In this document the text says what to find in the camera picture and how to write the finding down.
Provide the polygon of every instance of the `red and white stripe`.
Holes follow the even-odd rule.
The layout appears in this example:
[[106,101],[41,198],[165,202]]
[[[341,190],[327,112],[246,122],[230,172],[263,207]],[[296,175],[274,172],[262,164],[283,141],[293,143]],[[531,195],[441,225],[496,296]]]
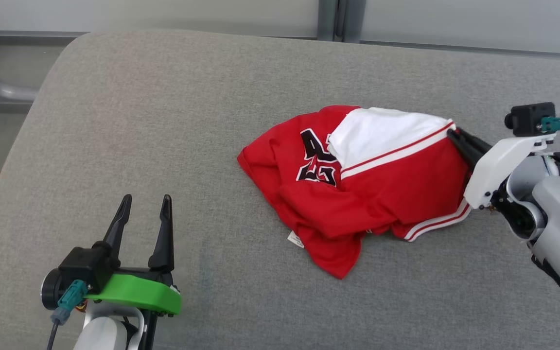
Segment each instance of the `red and white stripe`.
[[404,239],[409,242],[413,242],[425,232],[436,230],[437,228],[444,228],[446,226],[464,221],[471,210],[472,208],[464,199],[462,200],[456,212],[452,213],[451,215],[445,215],[442,217],[436,217],[435,219],[423,221],[422,223],[412,227],[412,229],[407,232]]
[[386,152],[383,155],[379,155],[377,157],[373,157],[366,161],[360,162],[356,165],[344,168],[340,171],[340,178],[345,179],[346,177],[362,173],[363,171],[375,168],[376,166],[380,166],[413,155],[414,153],[417,153],[431,146],[432,144],[435,144],[436,142],[447,138],[446,132],[448,129],[454,130],[455,123],[449,121],[443,128],[440,128],[433,133],[414,142],[411,142],[403,147],[393,149],[392,151]]

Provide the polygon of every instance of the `green connector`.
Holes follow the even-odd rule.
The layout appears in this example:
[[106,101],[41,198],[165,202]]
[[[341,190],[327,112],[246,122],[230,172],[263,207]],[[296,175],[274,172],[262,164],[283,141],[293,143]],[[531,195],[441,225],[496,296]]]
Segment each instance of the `green connector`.
[[180,313],[178,292],[163,283],[133,275],[112,275],[100,294],[88,294],[86,299],[104,300],[158,313]]
[[558,117],[542,118],[542,132],[554,133],[556,131],[560,131],[560,118]]

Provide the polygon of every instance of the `floor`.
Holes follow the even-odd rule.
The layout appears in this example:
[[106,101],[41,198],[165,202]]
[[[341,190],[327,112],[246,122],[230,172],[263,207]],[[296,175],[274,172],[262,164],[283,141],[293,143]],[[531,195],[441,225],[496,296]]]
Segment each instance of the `floor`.
[[[27,45],[0,42],[0,79],[20,86],[40,87],[66,43]],[[27,113],[0,108],[0,170]]]

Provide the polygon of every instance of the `white wall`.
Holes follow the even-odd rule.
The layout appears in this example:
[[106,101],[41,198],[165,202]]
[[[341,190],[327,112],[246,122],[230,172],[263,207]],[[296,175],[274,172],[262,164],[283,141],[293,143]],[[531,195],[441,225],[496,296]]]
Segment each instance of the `white wall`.
[[560,0],[367,0],[362,40],[560,53]]
[[178,28],[316,37],[318,0],[0,0],[0,31]]

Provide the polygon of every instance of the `jersey number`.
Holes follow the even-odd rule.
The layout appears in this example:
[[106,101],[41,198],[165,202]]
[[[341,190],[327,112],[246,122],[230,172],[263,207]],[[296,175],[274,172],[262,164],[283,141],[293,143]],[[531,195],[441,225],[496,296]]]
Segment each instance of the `jersey number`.
[[319,141],[312,129],[305,129],[300,134],[302,135],[306,153],[304,160],[309,162],[299,169],[297,180],[322,181],[336,186],[336,181],[334,180],[335,169],[331,166],[318,165],[319,162],[336,162],[334,155],[324,150],[321,141]]

